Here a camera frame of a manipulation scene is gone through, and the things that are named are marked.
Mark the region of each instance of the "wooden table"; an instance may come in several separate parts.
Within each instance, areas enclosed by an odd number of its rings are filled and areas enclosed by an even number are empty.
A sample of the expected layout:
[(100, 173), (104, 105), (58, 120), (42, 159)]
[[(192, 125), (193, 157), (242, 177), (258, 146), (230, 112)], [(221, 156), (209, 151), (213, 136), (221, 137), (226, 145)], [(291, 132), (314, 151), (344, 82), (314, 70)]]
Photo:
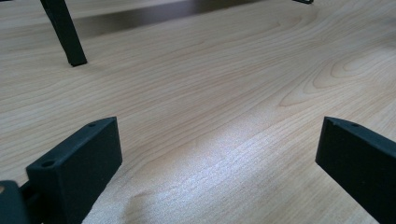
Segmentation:
[(107, 2), (68, 2), (90, 62), (76, 68), (38, 1), (1, 3), (0, 179), (24, 183), (117, 116), (124, 162), (84, 223), (375, 223), (314, 159), (324, 116), (396, 139), (396, 2), (268, 0), (146, 25), (124, 21), (177, 1)]

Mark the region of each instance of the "table surface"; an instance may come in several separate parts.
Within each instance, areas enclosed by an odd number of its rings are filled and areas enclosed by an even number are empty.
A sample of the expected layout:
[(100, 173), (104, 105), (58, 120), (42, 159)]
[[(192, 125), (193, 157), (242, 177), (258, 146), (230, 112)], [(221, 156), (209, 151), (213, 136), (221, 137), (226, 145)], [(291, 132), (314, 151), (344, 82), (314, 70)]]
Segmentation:
[[(315, 155), (324, 116), (396, 139), (396, 2), (198, 1), (67, 1), (75, 68), (39, 1), (0, 3), (0, 179), (117, 116), (84, 223), (376, 223)], [(191, 15), (145, 20), (164, 6)]]

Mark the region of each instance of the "black block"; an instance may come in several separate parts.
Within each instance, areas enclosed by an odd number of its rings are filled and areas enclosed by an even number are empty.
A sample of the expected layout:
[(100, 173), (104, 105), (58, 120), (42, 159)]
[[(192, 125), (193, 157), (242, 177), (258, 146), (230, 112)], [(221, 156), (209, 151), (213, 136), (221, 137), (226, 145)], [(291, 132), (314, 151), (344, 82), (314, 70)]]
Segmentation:
[(122, 163), (116, 118), (88, 124), (27, 168), (44, 223), (81, 223)]
[(316, 162), (378, 222), (396, 223), (396, 143), (325, 118)]

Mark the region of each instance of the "black leg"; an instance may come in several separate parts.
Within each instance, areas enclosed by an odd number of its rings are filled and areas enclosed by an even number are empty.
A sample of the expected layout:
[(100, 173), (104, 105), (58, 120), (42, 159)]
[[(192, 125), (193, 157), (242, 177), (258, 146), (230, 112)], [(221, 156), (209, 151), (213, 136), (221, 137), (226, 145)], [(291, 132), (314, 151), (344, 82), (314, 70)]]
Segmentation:
[(293, 0), (293, 1), (296, 1), (296, 2), (301, 2), (301, 3), (304, 3), (304, 4), (312, 4), (313, 2), (314, 2), (314, 0)]
[(72, 66), (87, 63), (78, 35), (64, 0), (40, 0)]

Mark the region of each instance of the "black plastic part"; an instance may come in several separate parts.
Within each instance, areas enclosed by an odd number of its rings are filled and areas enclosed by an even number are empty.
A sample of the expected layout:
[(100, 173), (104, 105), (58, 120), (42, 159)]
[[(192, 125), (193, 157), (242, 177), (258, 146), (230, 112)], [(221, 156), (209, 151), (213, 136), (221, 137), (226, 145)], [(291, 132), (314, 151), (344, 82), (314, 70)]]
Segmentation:
[(0, 181), (0, 223), (30, 224), (17, 183)]
[(359, 124), (325, 118), (316, 158), (380, 223), (396, 223), (396, 143)]
[(312, 4), (314, 2), (314, 0), (293, 0), (293, 1), (308, 4), (308, 5)]
[(27, 168), (44, 223), (81, 223), (122, 163), (116, 118), (90, 123)]
[(84, 51), (64, 0), (40, 0), (72, 66), (87, 63)]
[(45, 217), (49, 215), (48, 206), (45, 204), (43, 197), (32, 189), (29, 181), (21, 186), (21, 194), (30, 223), (41, 224)]

